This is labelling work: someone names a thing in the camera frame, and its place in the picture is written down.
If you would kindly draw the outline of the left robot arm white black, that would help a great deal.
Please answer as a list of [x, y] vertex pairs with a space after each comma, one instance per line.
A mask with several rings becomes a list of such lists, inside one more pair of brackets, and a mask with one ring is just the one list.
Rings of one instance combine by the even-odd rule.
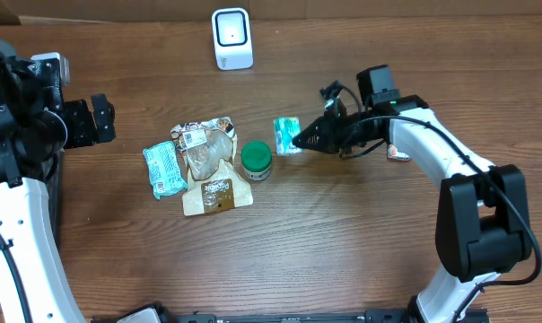
[[7, 322], [83, 322], [50, 216], [60, 154], [112, 141], [115, 109], [102, 94], [63, 99], [57, 52], [19, 57], [0, 39], [0, 305]]

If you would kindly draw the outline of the teal tissue pack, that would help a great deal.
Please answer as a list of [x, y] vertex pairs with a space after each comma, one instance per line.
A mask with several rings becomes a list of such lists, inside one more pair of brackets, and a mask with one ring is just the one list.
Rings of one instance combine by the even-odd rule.
[[293, 144], [293, 139], [301, 132], [297, 117], [280, 117], [274, 120], [276, 152], [280, 156], [295, 155], [302, 152]]

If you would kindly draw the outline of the green lid jar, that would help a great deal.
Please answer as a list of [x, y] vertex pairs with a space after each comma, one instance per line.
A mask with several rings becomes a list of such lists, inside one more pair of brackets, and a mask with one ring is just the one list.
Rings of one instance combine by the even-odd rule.
[[264, 142], [248, 142], [241, 150], [240, 159], [248, 179], [260, 181], [270, 175], [273, 155]]

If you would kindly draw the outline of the orange Kleenex tissue pack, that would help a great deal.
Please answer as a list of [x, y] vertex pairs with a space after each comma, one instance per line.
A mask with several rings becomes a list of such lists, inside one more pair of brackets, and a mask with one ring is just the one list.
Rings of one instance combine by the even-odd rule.
[[387, 145], [387, 158], [398, 162], [409, 162], [410, 156], [400, 151], [394, 144]]

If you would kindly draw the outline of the beige brown food pouch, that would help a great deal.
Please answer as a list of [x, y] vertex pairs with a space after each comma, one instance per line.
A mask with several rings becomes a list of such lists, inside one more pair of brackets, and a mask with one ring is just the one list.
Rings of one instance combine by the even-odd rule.
[[186, 166], [184, 215], [219, 213], [253, 204], [250, 184], [235, 170], [238, 137], [229, 117], [179, 124], [170, 134]]

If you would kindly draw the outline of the teal snack packet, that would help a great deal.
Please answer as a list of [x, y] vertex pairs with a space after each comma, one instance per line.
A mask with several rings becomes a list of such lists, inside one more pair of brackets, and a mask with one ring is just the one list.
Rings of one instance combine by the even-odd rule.
[[181, 176], [176, 147], [172, 141], [143, 149], [143, 156], [153, 195], [157, 200], [188, 189], [188, 183]]

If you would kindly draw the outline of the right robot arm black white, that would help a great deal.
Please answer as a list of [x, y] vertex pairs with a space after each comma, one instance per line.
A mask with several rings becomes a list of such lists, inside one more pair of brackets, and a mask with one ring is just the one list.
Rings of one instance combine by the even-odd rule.
[[435, 247], [441, 264], [432, 281], [403, 310], [367, 310], [367, 322], [486, 322], [468, 306], [488, 286], [533, 282], [542, 255], [529, 224], [523, 173], [497, 166], [468, 149], [417, 95], [403, 96], [387, 65], [356, 76], [357, 112], [339, 98], [345, 86], [322, 89], [325, 112], [294, 139], [305, 150], [353, 159], [353, 147], [370, 153], [392, 144], [439, 189]]

